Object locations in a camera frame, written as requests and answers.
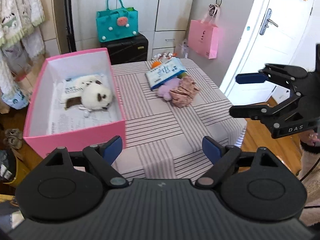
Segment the pink patterned fabric item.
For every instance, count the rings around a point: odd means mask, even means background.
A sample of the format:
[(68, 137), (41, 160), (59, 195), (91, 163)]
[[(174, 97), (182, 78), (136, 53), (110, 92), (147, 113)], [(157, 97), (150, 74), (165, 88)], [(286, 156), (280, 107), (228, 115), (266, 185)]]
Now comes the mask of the pink patterned fabric item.
[(171, 102), (178, 108), (188, 106), (199, 91), (195, 80), (189, 75), (184, 76), (180, 79), (178, 87), (170, 90)]

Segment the white brown plush toy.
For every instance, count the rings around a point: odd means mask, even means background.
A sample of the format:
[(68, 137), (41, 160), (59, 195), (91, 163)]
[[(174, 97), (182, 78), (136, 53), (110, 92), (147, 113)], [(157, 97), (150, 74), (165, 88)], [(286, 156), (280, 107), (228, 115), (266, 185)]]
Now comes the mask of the white brown plush toy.
[(63, 104), (65, 110), (78, 106), (84, 112), (84, 117), (88, 118), (93, 111), (107, 111), (112, 101), (113, 93), (111, 89), (97, 80), (86, 87), (81, 96), (70, 98)]

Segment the purple plush toy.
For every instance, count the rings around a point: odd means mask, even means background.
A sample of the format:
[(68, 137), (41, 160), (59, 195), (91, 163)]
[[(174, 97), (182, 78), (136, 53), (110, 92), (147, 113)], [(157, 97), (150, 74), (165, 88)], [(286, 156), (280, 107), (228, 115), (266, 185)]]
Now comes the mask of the purple plush toy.
[(165, 101), (170, 101), (172, 99), (170, 91), (179, 86), (180, 79), (178, 77), (174, 77), (165, 83), (163, 83), (157, 90), (157, 96), (164, 99)]

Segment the soft cotton tissue pack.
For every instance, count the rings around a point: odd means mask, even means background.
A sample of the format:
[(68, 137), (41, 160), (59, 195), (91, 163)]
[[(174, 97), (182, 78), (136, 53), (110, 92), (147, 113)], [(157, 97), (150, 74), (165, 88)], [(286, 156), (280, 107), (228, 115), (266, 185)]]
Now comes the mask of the soft cotton tissue pack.
[(84, 89), (90, 84), (95, 83), (95, 81), (100, 81), (104, 83), (105, 76), (94, 74), (94, 75), (85, 75), (80, 77), (69, 78), (63, 80), (62, 84), (62, 94), (60, 97), (60, 103), (66, 103), (70, 98), (76, 98), (82, 95)]

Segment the yellow bin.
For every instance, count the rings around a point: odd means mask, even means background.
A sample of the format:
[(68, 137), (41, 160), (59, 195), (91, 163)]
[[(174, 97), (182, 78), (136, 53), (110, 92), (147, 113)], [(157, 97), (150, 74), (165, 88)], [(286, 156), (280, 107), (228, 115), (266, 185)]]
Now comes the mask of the yellow bin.
[(19, 170), (19, 164), (23, 164), (12, 150), (1, 150), (1, 183), (16, 188), (26, 173), (25, 170)]

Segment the white door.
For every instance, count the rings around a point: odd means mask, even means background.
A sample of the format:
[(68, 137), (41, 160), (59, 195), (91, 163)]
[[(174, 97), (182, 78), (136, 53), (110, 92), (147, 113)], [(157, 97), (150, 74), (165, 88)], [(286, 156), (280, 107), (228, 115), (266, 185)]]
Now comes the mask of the white door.
[[(289, 64), (302, 39), (314, 0), (254, 0), (244, 32), (235, 51), (220, 89), (235, 105), (264, 102), (275, 85), (240, 85), (238, 74), (256, 73), (267, 63)], [(263, 36), (259, 34), (267, 9), (272, 9), (271, 20)]]

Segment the printed paper sheet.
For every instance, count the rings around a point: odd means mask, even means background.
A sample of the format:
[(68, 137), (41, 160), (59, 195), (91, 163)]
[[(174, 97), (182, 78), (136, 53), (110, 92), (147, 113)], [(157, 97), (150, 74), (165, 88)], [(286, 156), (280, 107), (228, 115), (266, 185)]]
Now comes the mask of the printed paper sheet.
[(123, 119), (118, 99), (116, 87), (114, 86), (112, 74), (94, 73), (105, 76), (104, 84), (109, 87), (113, 93), (113, 101), (107, 111), (93, 111), (88, 118), (84, 117), (84, 112), (78, 106), (73, 106), (65, 110), (65, 105), (60, 103), (62, 94), (63, 80), (57, 79), (53, 82), (53, 94), (51, 105), (48, 109), (47, 134), (60, 134), (65, 132), (77, 131), (95, 126), (109, 124)]

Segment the brown fuzzy slipper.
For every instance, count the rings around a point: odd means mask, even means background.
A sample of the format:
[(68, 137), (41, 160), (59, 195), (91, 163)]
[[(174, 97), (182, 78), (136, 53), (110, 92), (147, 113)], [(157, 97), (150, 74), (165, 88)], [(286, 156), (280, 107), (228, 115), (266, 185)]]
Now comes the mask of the brown fuzzy slipper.
[(5, 146), (7, 146), (8, 148), (13, 148), (15, 150), (19, 150), (20, 148), (22, 148), (23, 134), (19, 129), (7, 129), (4, 134), (5, 138), (3, 142)]

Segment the pink paper bag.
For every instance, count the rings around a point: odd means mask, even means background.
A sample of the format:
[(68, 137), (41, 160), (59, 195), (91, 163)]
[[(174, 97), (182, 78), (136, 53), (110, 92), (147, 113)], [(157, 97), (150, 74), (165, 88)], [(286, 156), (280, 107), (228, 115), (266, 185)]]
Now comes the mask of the pink paper bag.
[(213, 16), (205, 14), (201, 20), (191, 20), (188, 33), (188, 47), (207, 59), (217, 58), (220, 28), (217, 23), (220, 9)]

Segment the pink cardboard box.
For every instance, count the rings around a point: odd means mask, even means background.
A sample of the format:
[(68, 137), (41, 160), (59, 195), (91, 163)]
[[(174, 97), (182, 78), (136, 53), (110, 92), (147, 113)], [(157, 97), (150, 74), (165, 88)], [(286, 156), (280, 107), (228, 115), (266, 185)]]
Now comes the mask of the pink cardboard box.
[(79, 151), (116, 135), (126, 139), (125, 114), (107, 49), (46, 59), (28, 107), (26, 143), (45, 158), (58, 146)]

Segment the blue white plastic bag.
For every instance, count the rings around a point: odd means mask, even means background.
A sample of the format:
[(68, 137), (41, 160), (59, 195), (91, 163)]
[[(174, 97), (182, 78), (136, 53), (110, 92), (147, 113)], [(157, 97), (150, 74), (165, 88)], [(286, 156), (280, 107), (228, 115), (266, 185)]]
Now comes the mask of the blue white plastic bag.
[(1, 96), (4, 103), (14, 109), (23, 109), (29, 105), (29, 102), (23, 92), (18, 89), (13, 94), (3, 94)]

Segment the blue white tissue pack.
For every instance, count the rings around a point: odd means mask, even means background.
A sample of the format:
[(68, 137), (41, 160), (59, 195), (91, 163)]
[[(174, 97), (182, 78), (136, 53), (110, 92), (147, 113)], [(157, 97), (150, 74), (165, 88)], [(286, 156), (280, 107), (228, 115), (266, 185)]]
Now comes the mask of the blue white tissue pack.
[(181, 64), (180, 59), (172, 57), (167, 62), (161, 63), (159, 66), (152, 68), (145, 75), (150, 89), (154, 90), (159, 88), (165, 82), (186, 72), (187, 70), (183, 64)]

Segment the small toys pile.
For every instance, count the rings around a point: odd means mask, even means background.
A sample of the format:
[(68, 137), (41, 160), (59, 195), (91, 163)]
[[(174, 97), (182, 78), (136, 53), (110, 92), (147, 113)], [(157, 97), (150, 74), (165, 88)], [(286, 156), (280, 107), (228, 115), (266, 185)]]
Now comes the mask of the small toys pile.
[(161, 61), (161, 60), (169, 60), (169, 59), (176, 57), (176, 56), (177, 56), (176, 53), (158, 53), (152, 59), (154, 61)]

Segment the brown paper bag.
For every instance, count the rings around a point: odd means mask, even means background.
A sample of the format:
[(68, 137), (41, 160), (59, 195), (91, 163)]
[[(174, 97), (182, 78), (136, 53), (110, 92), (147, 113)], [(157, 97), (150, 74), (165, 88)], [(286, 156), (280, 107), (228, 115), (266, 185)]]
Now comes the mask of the brown paper bag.
[(44, 61), (44, 55), (38, 55), (33, 59), (27, 59), (24, 63), (19, 63), (18, 70), (11, 72), (15, 82), (29, 101)]

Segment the white wardrobe cabinet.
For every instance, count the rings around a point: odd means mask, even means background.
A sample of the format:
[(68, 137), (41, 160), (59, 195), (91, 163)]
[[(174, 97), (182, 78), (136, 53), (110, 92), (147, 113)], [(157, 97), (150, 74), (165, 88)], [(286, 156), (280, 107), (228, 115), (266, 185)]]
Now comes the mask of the white wardrobe cabinet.
[(77, 50), (98, 48), (96, 15), (106, 9), (138, 12), (138, 32), (148, 40), (148, 55), (174, 53), (186, 36), (193, 0), (71, 0)]

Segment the black suitcase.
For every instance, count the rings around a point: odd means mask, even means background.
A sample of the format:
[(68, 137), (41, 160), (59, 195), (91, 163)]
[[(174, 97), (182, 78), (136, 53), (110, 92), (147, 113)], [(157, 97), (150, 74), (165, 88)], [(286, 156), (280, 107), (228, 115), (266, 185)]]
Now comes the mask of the black suitcase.
[(142, 34), (109, 42), (100, 42), (101, 48), (107, 48), (112, 65), (146, 61), (148, 45), (148, 39)]

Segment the teal felt handbag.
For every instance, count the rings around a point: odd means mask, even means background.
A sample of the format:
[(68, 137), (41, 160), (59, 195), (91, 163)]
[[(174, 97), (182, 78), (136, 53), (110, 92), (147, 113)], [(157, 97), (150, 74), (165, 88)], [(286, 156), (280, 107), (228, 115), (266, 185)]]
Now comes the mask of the teal felt handbag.
[(120, 8), (111, 10), (106, 0), (106, 10), (97, 11), (96, 27), (99, 42), (109, 42), (138, 34), (138, 11), (134, 7), (126, 8), (118, 0)]

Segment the white fluffy hanging robe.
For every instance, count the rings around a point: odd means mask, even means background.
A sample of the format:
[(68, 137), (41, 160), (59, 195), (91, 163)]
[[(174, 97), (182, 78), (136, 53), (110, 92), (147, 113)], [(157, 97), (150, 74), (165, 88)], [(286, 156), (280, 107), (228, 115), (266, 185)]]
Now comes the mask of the white fluffy hanging robe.
[(29, 58), (45, 53), (39, 26), (45, 21), (41, 0), (1, 0), (1, 92), (13, 96), (19, 89), (4, 50), (22, 43)]

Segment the black tripod stand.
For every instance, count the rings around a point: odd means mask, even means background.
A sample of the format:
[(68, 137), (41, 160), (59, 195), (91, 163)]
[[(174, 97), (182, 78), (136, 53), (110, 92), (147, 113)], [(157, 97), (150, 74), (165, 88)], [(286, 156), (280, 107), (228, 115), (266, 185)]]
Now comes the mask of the black tripod stand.
[(76, 52), (76, 44), (73, 28), (73, 16), (72, 16), (72, 0), (64, 0), (65, 17), (66, 17), (66, 31), (67, 31), (67, 43), (70, 52)]

